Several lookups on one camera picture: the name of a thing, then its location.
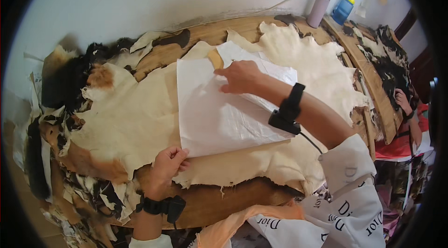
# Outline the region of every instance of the person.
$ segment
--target person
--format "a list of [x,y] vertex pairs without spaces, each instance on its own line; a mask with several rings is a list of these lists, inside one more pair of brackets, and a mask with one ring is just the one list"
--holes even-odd
[[[220,91],[225,94],[254,94],[280,106],[292,86],[259,71],[254,61],[234,61],[215,74],[227,78]],[[305,220],[324,228],[319,234],[327,247],[384,247],[382,206],[373,185],[376,174],[369,151],[361,137],[329,106],[303,92],[296,121],[328,148],[319,157],[327,178],[331,202],[308,196],[300,202]],[[152,200],[166,198],[166,189],[177,172],[188,168],[188,150],[169,147],[156,157],[143,188]],[[162,216],[141,211],[135,216],[130,248],[172,247],[161,234]]]
[[401,89],[395,89],[395,101],[408,117],[401,123],[395,138],[389,145],[384,141],[375,142],[375,157],[384,161],[408,161],[412,156],[419,156],[434,148],[431,147],[429,122],[425,113],[428,105],[417,102],[417,109],[412,110],[409,100]]

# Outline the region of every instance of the hand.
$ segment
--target hand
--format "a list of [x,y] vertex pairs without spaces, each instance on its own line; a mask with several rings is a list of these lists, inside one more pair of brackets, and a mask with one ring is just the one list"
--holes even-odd
[[148,165],[138,170],[137,179],[146,197],[152,200],[165,198],[166,188],[171,185],[172,178],[190,166],[185,160],[188,153],[188,149],[171,146],[159,152],[152,167]]
[[225,69],[216,69],[215,74],[227,78],[228,84],[222,85],[220,91],[231,94],[254,94],[256,85],[265,76],[254,61],[234,61]]
[[401,107],[401,109],[403,109],[406,115],[412,113],[412,108],[409,105],[409,101],[401,89],[395,89],[395,101]]

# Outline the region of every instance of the white wall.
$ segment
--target white wall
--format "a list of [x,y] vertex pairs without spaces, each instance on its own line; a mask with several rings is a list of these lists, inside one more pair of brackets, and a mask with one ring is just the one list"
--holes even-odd
[[426,39],[422,24],[418,20],[400,40],[400,44],[408,55],[409,63],[412,63],[428,46],[428,40]]
[[[282,0],[33,0],[18,29],[8,60],[7,90],[20,99],[29,99],[27,77],[39,72],[42,62],[24,58],[24,53],[46,57],[66,35],[84,51],[95,42],[137,37],[148,31],[173,31],[250,11],[262,10]],[[338,0],[331,0],[328,12]],[[308,14],[314,0],[291,0],[269,14]],[[409,10],[407,0],[389,0],[387,6],[372,2],[372,11],[361,20],[376,27],[379,23],[398,26]]]

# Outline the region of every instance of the blue water bottle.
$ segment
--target blue water bottle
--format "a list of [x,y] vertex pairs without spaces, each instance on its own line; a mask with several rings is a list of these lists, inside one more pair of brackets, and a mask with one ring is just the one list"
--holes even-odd
[[353,9],[355,0],[341,0],[339,5],[333,10],[333,19],[341,26],[344,24]]

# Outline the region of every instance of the red cloth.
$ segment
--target red cloth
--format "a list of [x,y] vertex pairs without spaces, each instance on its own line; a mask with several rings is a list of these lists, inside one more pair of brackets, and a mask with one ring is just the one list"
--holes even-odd
[[[427,110],[427,104],[421,103],[417,106],[418,126],[422,132],[429,130],[428,119],[423,116],[423,112]],[[391,144],[386,145],[384,144],[384,141],[375,142],[376,158],[404,158],[407,156],[411,156],[409,124],[407,122],[401,123],[397,135],[392,140]]]

